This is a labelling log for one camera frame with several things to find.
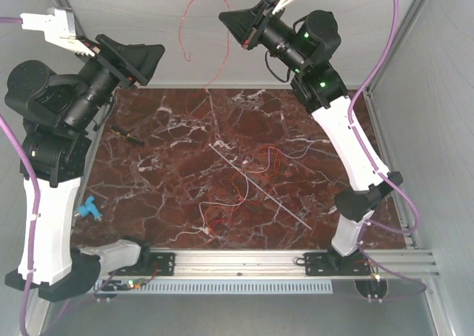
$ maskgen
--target blue object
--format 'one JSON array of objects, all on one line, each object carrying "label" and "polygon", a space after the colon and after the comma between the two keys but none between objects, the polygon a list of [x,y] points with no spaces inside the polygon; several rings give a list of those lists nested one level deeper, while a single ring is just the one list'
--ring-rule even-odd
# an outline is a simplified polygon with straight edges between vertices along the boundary
[{"label": "blue object", "polygon": [[77,211],[83,218],[89,214],[92,214],[94,215],[94,220],[99,221],[103,215],[99,212],[99,209],[97,209],[97,206],[94,204],[94,200],[95,198],[91,195],[88,199],[86,199],[84,205],[81,205]]}]

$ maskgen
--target brown marble surface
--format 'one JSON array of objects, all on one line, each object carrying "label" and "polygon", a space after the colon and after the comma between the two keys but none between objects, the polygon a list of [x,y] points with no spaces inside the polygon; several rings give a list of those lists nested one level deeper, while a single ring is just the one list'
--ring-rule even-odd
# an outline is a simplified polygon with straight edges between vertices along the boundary
[{"label": "brown marble surface", "polygon": [[[323,249],[338,220],[333,198],[348,185],[347,174],[323,130],[286,90],[119,90],[101,138],[84,198],[96,197],[104,221],[77,221],[75,246],[98,246],[124,235],[174,249]],[[356,113],[376,146],[364,100]],[[143,147],[110,131],[119,125]],[[237,204],[245,180],[208,144],[237,167],[263,170],[269,145],[300,159],[277,158],[249,176],[265,192],[313,228],[308,229],[250,187],[248,201],[230,211],[204,201]],[[374,218],[399,227],[392,199]],[[404,240],[368,229],[370,247],[404,248]]]}]

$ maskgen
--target thin white stick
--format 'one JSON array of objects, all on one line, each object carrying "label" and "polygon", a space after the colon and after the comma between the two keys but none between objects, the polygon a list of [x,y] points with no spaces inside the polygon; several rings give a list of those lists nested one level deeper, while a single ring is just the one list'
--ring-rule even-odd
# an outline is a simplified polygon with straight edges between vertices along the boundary
[{"label": "thin white stick", "polygon": [[249,178],[245,173],[243,173],[235,164],[233,164],[232,162],[230,162],[229,160],[227,160],[225,158],[225,156],[223,156],[216,148],[214,148],[213,145],[209,144],[209,147],[211,149],[213,149],[214,151],[216,151],[216,153],[221,156],[230,166],[232,166],[233,169],[235,169],[237,172],[239,172],[241,175],[243,175],[245,177],[245,179],[247,179],[251,184],[253,184],[255,186],[255,188],[257,188],[258,190],[260,190],[261,192],[263,192],[268,198],[270,198],[272,201],[274,201],[275,203],[277,203],[284,211],[286,211],[288,214],[290,214],[291,216],[293,216],[296,220],[298,220],[300,223],[302,223],[303,225],[305,225],[308,229],[310,230],[313,230],[313,228],[311,226],[309,226],[308,224],[306,224],[302,219],[300,219],[298,216],[296,216],[295,214],[293,214],[288,208],[286,208],[281,202],[277,201],[274,197],[272,197],[270,194],[268,194],[267,192],[264,191],[263,188],[261,188],[257,183],[255,183],[252,178]]}]

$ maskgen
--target white wall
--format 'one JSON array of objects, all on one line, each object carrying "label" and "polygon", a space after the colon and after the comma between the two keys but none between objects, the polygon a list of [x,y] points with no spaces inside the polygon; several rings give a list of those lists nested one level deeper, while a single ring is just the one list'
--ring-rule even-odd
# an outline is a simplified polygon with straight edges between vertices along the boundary
[{"label": "white wall", "polygon": [[[46,13],[53,0],[0,0],[0,16],[20,13]],[[21,118],[4,103],[10,71],[23,61],[37,59],[57,73],[74,73],[81,62],[72,53],[44,41],[42,33],[21,30],[17,24],[0,24],[0,111],[20,141],[24,138]],[[26,201],[19,159],[3,132],[0,132],[0,333],[16,335],[19,330],[21,293],[3,283],[6,273],[15,269],[23,250]]]},{"label": "white wall", "polygon": [[[190,0],[69,0],[86,34],[106,33],[127,43],[162,43],[167,52],[151,84],[198,87],[217,73],[225,54],[226,29],[218,13],[227,8],[221,0],[197,0],[184,23],[184,43],[193,61],[184,60],[178,26]],[[260,0],[228,0],[233,10],[253,7]],[[404,15],[412,0],[400,0]],[[349,86],[359,85],[373,68],[390,29],[391,0],[298,0],[284,20],[292,24],[315,9],[333,11],[342,45],[333,65]],[[222,87],[274,87],[279,83],[264,66],[264,50],[247,52],[231,38],[231,54],[215,84]],[[286,70],[272,61],[275,71]]]},{"label": "white wall", "polygon": [[474,0],[428,0],[374,101],[454,330],[474,330]]}]

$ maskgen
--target robotic arm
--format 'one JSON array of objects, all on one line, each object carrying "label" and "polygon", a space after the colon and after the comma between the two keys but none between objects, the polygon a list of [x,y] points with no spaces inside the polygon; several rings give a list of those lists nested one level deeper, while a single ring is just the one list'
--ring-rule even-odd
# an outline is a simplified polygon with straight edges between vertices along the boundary
[{"label": "robotic arm", "polygon": [[[34,191],[23,164],[27,194],[24,252],[18,270],[5,283],[24,289],[28,274],[27,245],[32,219],[36,219],[33,287],[39,297],[59,301],[84,294],[99,275],[125,267],[138,267],[147,246],[124,238],[106,246],[70,248],[71,220],[76,193],[84,174],[91,141],[86,128],[105,105],[112,112],[117,87],[146,85],[164,54],[162,45],[123,45],[98,35],[96,42],[76,37],[71,10],[53,8],[50,14],[22,14],[22,27],[44,31],[45,39],[73,51],[85,62],[78,74],[58,75],[40,61],[26,61],[11,72],[5,103],[23,117],[23,142],[39,179],[39,216],[30,216]],[[97,131],[105,119],[94,127]]]},{"label": "robotic arm", "polygon": [[[364,222],[392,191],[378,173],[387,175],[396,185],[403,179],[399,172],[390,172],[381,162],[357,118],[353,116],[352,124],[349,121],[347,88],[329,63],[341,43],[334,15],[315,10],[291,28],[281,20],[287,4],[285,0],[261,0],[250,9],[221,13],[219,19],[244,49],[251,50],[263,44],[271,56],[279,58],[293,71],[291,87],[296,98],[322,126],[341,157],[350,187],[335,198],[340,218],[330,252],[337,264],[356,252]],[[362,141],[380,167],[378,172],[374,172],[352,127],[362,134]]]}]

